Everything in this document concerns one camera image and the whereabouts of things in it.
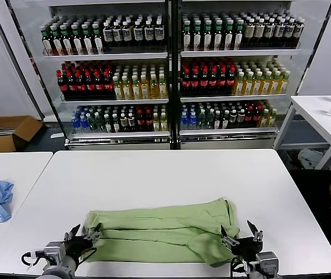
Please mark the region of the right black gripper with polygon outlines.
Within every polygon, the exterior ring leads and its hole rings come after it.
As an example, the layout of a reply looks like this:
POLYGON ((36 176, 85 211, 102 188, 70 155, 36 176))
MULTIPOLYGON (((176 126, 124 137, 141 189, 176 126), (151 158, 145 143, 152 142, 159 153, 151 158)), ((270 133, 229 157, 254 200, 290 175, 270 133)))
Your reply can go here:
POLYGON ((225 228, 221 225, 221 241, 225 247, 231 247, 231 252, 235 256, 255 256, 263 248, 264 233, 257 229, 256 225, 247 220, 248 227, 252 232, 252 237, 234 239, 228 236, 225 228))

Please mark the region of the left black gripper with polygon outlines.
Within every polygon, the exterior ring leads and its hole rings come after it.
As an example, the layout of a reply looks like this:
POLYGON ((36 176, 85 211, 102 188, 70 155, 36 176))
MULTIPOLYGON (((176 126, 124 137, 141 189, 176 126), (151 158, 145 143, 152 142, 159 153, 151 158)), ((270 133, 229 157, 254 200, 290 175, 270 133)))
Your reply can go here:
POLYGON ((79 228, 80 224, 74 226, 69 232, 64 234, 63 238, 66 255, 73 258, 80 258, 85 253, 95 252, 93 241, 97 241, 100 238, 101 223, 98 223, 93 227, 84 226, 84 236, 76 236, 79 228))

